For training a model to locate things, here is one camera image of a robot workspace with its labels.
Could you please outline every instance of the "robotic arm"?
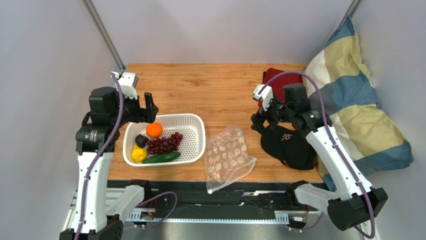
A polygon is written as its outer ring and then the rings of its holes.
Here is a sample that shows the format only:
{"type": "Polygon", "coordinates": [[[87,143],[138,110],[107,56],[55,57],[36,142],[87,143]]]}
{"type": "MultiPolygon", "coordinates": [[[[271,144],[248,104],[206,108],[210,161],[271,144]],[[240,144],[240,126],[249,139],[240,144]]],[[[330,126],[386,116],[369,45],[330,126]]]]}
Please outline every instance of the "robotic arm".
{"type": "MultiPolygon", "coordinates": [[[[123,111],[118,126],[122,127],[128,122],[153,123],[159,109],[155,106],[151,93],[147,92],[144,94],[146,108],[140,107],[139,96],[135,89],[138,76],[124,72],[119,78],[118,73],[114,74],[123,94],[123,111]]],[[[89,178],[86,179],[89,166],[110,137],[118,120],[119,93],[116,88],[97,88],[89,97],[90,112],[84,117],[81,128],[75,135],[79,165],[75,214],[70,229],[60,233],[60,240],[73,240],[76,235],[78,239],[119,240],[123,233],[123,221],[138,203],[152,195],[148,181],[132,180],[127,184],[122,195],[106,208],[108,171],[116,140],[120,136],[119,131],[116,131],[112,141],[89,172],[89,178]],[[85,181],[87,181],[86,191],[82,190],[85,181]],[[84,205],[84,212],[80,212],[82,205],[84,205]]]]}
{"type": "Polygon", "coordinates": [[[331,192],[314,187],[306,181],[293,183],[288,191],[292,198],[292,207],[312,206],[328,213],[338,229],[347,230],[370,219],[367,200],[359,186],[359,182],[361,182],[367,191],[374,217],[376,217],[388,199],[385,190],[383,188],[375,189],[351,161],[345,149],[339,147],[359,180],[354,178],[337,151],[336,145],[342,146],[342,144],[332,126],[332,121],[326,116],[328,129],[335,143],[329,137],[326,126],[324,126],[322,109],[311,109],[306,89],[302,84],[286,85],[283,91],[285,103],[274,98],[270,86],[258,85],[256,87],[253,98],[259,102],[260,108],[251,117],[253,122],[251,128],[262,133],[265,129],[265,121],[268,121],[272,128],[276,127],[278,122],[292,123],[292,126],[306,137],[307,142],[322,159],[337,188],[336,192],[331,192]]]}

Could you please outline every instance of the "yellow bell pepper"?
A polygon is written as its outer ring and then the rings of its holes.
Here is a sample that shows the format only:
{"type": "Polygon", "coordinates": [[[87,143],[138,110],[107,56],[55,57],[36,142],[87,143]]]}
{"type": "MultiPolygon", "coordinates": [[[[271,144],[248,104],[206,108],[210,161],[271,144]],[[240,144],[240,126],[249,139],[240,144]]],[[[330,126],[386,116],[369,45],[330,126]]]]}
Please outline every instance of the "yellow bell pepper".
{"type": "Polygon", "coordinates": [[[138,147],[138,145],[133,146],[133,151],[131,152],[131,159],[134,162],[142,162],[147,157],[147,151],[145,149],[138,147]]]}

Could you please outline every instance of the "cucumber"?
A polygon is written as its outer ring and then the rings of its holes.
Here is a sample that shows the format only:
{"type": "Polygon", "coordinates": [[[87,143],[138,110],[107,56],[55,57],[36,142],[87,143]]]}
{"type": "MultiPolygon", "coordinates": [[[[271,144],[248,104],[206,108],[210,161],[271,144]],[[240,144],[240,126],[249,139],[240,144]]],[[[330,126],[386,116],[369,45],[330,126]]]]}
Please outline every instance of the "cucumber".
{"type": "Polygon", "coordinates": [[[163,153],[160,155],[155,155],[146,158],[143,160],[142,164],[160,164],[171,162],[181,156],[181,153],[178,151],[163,153]]]}

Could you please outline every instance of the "red cloth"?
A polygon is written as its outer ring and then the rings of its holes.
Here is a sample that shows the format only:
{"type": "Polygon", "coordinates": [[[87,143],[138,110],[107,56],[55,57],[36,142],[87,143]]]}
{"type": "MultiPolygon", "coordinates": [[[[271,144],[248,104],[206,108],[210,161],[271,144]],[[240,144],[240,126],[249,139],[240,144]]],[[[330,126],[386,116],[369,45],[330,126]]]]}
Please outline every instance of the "red cloth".
{"type": "MultiPolygon", "coordinates": [[[[266,84],[267,81],[269,81],[275,75],[283,73],[283,72],[284,71],[281,71],[275,68],[269,68],[266,71],[265,78],[263,79],[263,84],[266,84]]],[[[289,84],[303,84],[302,76],[295,73],[280,76],[278,77],[278,79],[275,79],[269,86],[272,88],[272,91],[275,97],[279,98],[281,101],[284,102],[285,99],[284,99],[283,87],[289,84]]]]}

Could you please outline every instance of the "striped pillow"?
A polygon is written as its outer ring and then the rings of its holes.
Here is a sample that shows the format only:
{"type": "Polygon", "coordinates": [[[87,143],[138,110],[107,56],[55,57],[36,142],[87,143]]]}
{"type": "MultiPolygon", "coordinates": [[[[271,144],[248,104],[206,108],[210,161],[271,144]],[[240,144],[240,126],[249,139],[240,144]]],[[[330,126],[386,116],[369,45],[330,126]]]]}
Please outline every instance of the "striped pillow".
{"type": "MultiPolygon", "coordinates": [[[[327,114],[343,147],[364,175],[404,169],[414,161],[410,143],[380,110],[380,102],[363,64],[354,24],[348,16],[305,73],[318,85],[327,114]]],[[[314,86],[303,78],[312,108],[320,101],[314,86]]],[[[336,186],[318,158],[319,173],[331,191],[336,186]]]]}

